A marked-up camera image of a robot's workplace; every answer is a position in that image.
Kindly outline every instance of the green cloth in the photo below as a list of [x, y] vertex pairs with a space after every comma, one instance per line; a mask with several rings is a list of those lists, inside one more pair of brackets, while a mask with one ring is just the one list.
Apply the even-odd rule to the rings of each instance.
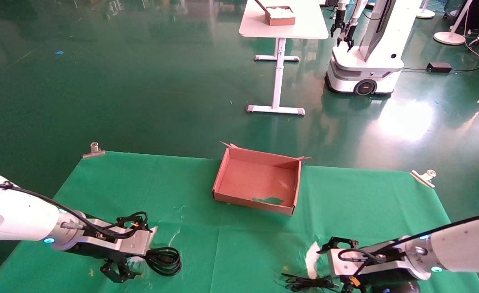
[[[306, 276], [314, 241], [339, 236], [371, 245], [449, 223], [435, 191], [407, 172], [305, 166], [290, 217], [214, 201], [219, 163], [107, 152], [81, 160], [55, 197], [106, 221], [147, 211], [151, 227], [158, 225], [152, 247], [172, 242], [182, 254], [178, 275], [165, 278], [134, 263], [143, 276], [114, 284], [99, 271], [102, 260], [23, 242], [0, 268], [0, 292], [288, 293], [280, 273]], [[328, 274], [326, 256], [317, 271]], [[479, 279], [444, 271], [420, 287], [479, 293]]]

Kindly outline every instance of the black cable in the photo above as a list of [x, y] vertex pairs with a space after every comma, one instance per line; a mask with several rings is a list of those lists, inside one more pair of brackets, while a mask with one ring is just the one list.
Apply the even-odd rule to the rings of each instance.
[[[413, 236], [410, 236], [410, 237], [407, 237], [407, 238], [404, 238], [400, 241], [396, 241], [394, 243], [391, 243], [391, 244], [388, 244], [378, 250], [376, 250], [375, 252], [373, 252], [374, 254], [379, 254], [380, 252], [383, 252], [387, 249], [390, 249], [396, 245], [399, 245], [399, 244], [402, 244], [402, 243], [406, 243], [407, 241], [412, 241], [416, 238], [419, 238], [419, 237], [422, 237], [422, 236], [425, 236], [425, 235], [430, 235], [430, 234], [433, 234], [435, 232], [438, 232], [438, 231], [442, 231], [442, 230], [445, 230], [445, 229], [448, 229], [448, 228], [452, 228], [452, 227], [455, 227], [455, 226], [458, 226], [458, 225], [463, 225], [463, 224], [467, 224], [469, 222], [472, 222], [472, 221], [477, 221], [479, 220], [479, 215], [478, 216], [475, 216], [475, 217], [470, 217], [468, 219], [463, 219], [463, 220], [460, 220], [460, 221], [456, 221], [454, 223], [450, 223], [450, 224], [446, 224], [446, 225], [443, 225], [443, 226], [440, 226], [438, 228], [434, 228], [434, 229], [431, 229], [431, 230], [428, 230], [426, 232], [422, 232], [422, 233], [419, 233], [419, 234], [416, 234], [416, 235], [413, 235]], [[368, 258], [360, 267], [359, 269], [357, 269], [357, 271], [353, 274], [353, 277], [357, 277], [357, 275], [360, 273], [360, 271], [362, 271], [362, 269], [364, 269], [364, 267], [366, 267], [367, 265], [369, 265], [371, 259]]]
[[384, 13], [381, 17], [379, 18], [371, 18], [369, 17], [368, 15], [366, 15], [366, 13], [364, 13], [364, 11], [362, 11], [362, 14], [369, 20], [381, 20], [382, 18], [384, 18], [387, 14], [388, 14], [388, 11], [386, 11], [386, 13]]
[[136, 214], [142, 214], [142, 215], [145, 215], [145, 219], [142, 223], [140, 223], [138, 226], [135, 226], [133, 228], [131, 228], [132, 230], [130, 230], [129, 232], [125, 232], [125, 233], [115, 233], [115, 232], [108, 232], [106, 231], [107, 227], [100, 227], [98, 225], [95, 225], [95, 224], [92, 224], [90, 221], [88, 221], [88, 219], [86, 219], [85, 217], [81, 216], [80, 214], [78, 214], [76, 211], [68, 208], [67, 206], [64, 206], [63, 204], [59, 203], [59, 202], [55, 202], [55, 200], [52, 200], [50, 198], [47, 198], [45, 197], [44, 195], [40, 195], [36, 192], [33, 192], [33, 191], [29, 191], [29, 190], [26, 190], [26, 189], [23, 189], [23, 188], [20, 188], [20, 187], [16, 187], [14, 186], [13, 184], [11, 184], [11, 182], [7, 181], [5, 182], [5, 184], [0, 184], [0, 189], [11, 189], [11, 190], [14, 190], [14, 191], [18, 191], [18, 192], [22, 192], [22, 193], [25, 193], [25, 194], [28, 194], [28, 195], [32, 195], [36, 198], [39, 198], [41, 200], [44, 200], [45, 202], [47, 203], [50, 203], [58, 208], [62, 208], [63, 210], [67, 211], [68, 213], [70, 213], [71, 215], [74, 215], [75, 217], [77, 217], [77, 219], [79, 219], [79, 221], [83, 222], [84, 224], [86, 224], [87, 226], [89, 226], [90, 228], [94, 229], [95, 231], [99, 232], [100, 234], [104, 235], [104, 236], [107, 236], [107, 237], [112, 237], [112, 238], [117, 238], [117, 239], [126, 239], [126, 238], [129, 238], [131, 237], [132, 235], [134, 235], [134, 233], [137, 231], [137, 230], [140, 230], [140, 228], [143, 228], [144, 225], [147, 223], [147, 219], [148, 219], [148, 215], [146, 212], [137, 212], [137, 213], [134, 213], [133, 215], [136, 215]]
[[[403, 67], [403, 69], [421, 70], [421, 71], [429, 72], [429, 69], [427, 69], [427, 68], [407, 68], [407, 67]], [[472, 69], [451, 69], [452, 72], [473, 72], [473, 71], [476, 71], [476, 70], [479, 70], [479, 67], [478, 68], [472, 68]]]
[[156, 273], [171, 277], [176, 275], [182, 269], [182, 258], [179, 251], [172, 247], [161, 247], [148, 250], [143, 258], [147, 265]]
[[[366, 258], [343, 258], [342, 255], [347, 253], [347, 252], [358, 252], [359, 254], [362, 254], [363, 256], [366, 256]], [[340, 260], [348, 261], [348, 262], [365, 262], [368, 259], [371, 259], [371, 260], [373, 260], [375, 262], [379, 262], [379, 263], [383, 263], [383, 262], [386, 261], [384, 259], [377, 258], [376, 256], [374, 256], [373, 254], [370, 254], [367, 251], [364, 251], [362, 249], [357, 249], [357, 248], [345, 249], [338, 254], [338, 257], [339, 257]]]
[[325, 277], [317, 278], [317, 279], [310, 279], [310, 278], [303, 278], [303, 277], [290, 275], [290, 274], [282, 274], [282, 275], [287, 277], [285, 288], [289, 289], [292, 292], [304, 291], [312, 287], [315, 287], [315, 288], [325, 288], [330, 291], [340, 293], [339, 291], [336, 291], [333, 289], [333, 288], [337, 288], [338, 286], [333, 283], [332, 278], [330, 276], [325, 276]]

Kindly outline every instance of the open cardboard box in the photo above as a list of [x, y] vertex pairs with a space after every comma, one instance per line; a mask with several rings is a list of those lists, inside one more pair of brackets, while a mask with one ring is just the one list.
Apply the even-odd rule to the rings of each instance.
[[212, 189], [215, 200], [292, 215], [302, 160], [226, 144]]
[[267, 8], [284, 8], [284, 9], [289, 9], [292, 13], [293, 10], [290, 8], [290, 6], [282, 5], [282, 6], [267, 6], [265, 7], [259, 0], [256, 0], [256, 2], [259, 4], [261, 8], [265, 11], [265, 19], [267, 20], [267, 23], [269, 26], [293, 26], [295, 24], [295, 17], [288, 17], [288, 18], [272, 18], [270, 12], [268, 11]]

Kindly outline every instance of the white tissue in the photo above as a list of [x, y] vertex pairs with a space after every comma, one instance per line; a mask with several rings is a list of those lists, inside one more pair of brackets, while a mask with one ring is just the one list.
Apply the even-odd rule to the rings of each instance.
[[292, 18], [295, 17], [293, 12], [288, 8], [267, 8], [271, 18]]

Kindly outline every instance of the green floor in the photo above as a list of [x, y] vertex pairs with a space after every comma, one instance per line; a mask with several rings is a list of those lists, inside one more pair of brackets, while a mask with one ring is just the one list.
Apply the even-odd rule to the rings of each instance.
[[[53, 196], [92, 141], [207, 158], [228, 141], [311, 165], [431, 168], [450, 219], [479, 213], [479, 71], [404, 72], [392, 98], [370, 102], [324, 88], [334, 39], [294, 39], [287, 54], [301, 62], [284, 65], [282, 105], [306, 115], [246, 113], [271, 102], [273, 63], [252, 58], [273, 40], [238, 35], [241, 2], [93, 2], [0, 0], [0, 174], [16, 184]], [[479, 66], [432, 40], [447, 28], [417, 20], [406, 66]], [[0, 243], [0, 264], [14, 245]]]

